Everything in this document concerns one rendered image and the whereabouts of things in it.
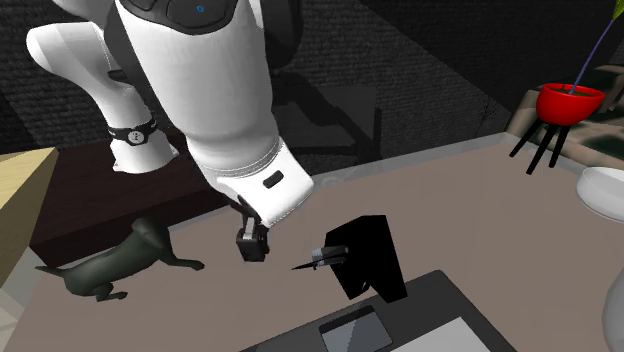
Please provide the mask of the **grey handled knife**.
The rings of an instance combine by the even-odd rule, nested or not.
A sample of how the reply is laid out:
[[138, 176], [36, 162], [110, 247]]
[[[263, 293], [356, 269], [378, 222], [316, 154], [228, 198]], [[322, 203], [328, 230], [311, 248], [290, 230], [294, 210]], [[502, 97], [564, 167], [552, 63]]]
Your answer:
[[316, 249], [312, 252], [312, 261], [294, 267], [294, 270], [341, 264], [347, 260], [349, 249], [346, 246], [330, 246]]

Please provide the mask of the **dark grey laptop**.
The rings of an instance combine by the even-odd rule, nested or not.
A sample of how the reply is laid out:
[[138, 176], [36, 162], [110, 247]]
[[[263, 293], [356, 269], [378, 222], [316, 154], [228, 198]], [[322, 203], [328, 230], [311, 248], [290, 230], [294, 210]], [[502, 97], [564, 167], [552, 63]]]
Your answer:
[[444, 272], [406, 288], [404, 299], [375, 295], [241, 352], [517, 352]]

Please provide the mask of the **light wooden cabinet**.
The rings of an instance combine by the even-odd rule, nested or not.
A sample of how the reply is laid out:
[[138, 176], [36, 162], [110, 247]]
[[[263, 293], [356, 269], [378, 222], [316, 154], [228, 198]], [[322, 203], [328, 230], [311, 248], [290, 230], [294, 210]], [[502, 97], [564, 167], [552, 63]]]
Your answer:
[[32, 238], [58, 150], [0, 155], [0, 288]]

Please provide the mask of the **red plant pot black legs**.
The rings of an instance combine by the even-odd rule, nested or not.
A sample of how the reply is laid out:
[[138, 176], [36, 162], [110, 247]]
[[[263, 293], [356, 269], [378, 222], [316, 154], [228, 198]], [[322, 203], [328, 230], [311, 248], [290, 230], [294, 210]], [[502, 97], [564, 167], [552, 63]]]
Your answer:
[[540, 89], [536, 99], [536, 118], [509, 154], [514, 157], [543, 124], [547, 125], [546, 133], [526, 170], [527, 175], [534, 172], [552, 138], [557, 135], [548, 163], [549, 168], [554, 168], [570, 128], [589, 117], [603, 102], [605, 94], [602, 91], [581, 86], [579, 83], [603, 38], [623, 12], [624, 0], [615, 0], [611, 20], [593, 46], [573, 84], [547, 83]]

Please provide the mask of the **pale grey rounded vase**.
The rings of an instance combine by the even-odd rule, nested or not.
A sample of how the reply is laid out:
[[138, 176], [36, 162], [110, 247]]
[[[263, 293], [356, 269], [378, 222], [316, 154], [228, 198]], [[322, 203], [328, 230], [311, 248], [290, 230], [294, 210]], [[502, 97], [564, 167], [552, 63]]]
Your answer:
[[607, 292], [602, 330], [609, 351], [624, 352], [624, 277], [618, 277]]

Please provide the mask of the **dark grey dog figure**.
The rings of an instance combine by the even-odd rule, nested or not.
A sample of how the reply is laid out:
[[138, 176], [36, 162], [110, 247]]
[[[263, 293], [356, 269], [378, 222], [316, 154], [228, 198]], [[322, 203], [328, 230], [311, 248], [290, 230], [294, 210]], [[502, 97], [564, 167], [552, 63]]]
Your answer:
[[71, 268], [36, 266], [35, 269], [63, 279], [66, 289], [77, 296], [94, 297], [97, 302], [122, 300], [125, 291], [113, 292], [113, 283], [137, 274], [160, 261], [168, 266], [205, 268], [199, 260], [178, 258], [166, 225], [154, 217], [140, 217], [132, 232], [117, 246]]

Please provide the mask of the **dark maroon robot stand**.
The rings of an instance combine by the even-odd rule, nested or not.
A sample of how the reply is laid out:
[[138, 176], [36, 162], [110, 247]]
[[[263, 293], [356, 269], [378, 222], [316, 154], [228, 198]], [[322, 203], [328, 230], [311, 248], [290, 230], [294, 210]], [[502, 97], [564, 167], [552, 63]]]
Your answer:
[[115, 246], [139, 217], [171, 226], [227, 205], [196, 168], [183, 134], [164, 133], [179, 155], [143, 174], [115, 172], [107, 142], [59, 152], [30, 241], [44, 264], [61, 266]]

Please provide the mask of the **black knife block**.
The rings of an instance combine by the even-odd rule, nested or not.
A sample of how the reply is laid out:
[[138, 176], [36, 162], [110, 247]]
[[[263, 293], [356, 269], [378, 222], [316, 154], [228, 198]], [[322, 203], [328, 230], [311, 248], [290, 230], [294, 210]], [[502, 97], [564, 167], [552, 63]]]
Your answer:
[[385, 215], [360, 216], [329, 231], [324, 246], [348, 249], [346, 260], [331, 269], [349, 299], [370, 287], [386, 303], [408, 296]]

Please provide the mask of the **black chair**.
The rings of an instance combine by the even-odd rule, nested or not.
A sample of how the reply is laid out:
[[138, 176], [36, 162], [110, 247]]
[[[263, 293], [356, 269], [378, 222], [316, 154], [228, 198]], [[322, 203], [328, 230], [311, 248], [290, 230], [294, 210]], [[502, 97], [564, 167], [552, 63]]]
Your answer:
[[372, 86], [315, 87], [296, 73], [274, 73], [272, 111], [293, 154], [381, 158], [382, 110]]

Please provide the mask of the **white bowl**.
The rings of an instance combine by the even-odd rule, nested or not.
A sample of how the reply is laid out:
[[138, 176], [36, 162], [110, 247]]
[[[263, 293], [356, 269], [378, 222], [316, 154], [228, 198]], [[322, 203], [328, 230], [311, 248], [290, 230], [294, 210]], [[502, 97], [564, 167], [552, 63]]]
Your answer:
[[582, 203], [610, 220], [624, 223], [624, 170], [608, 167], [585, 168], [576, 185]]

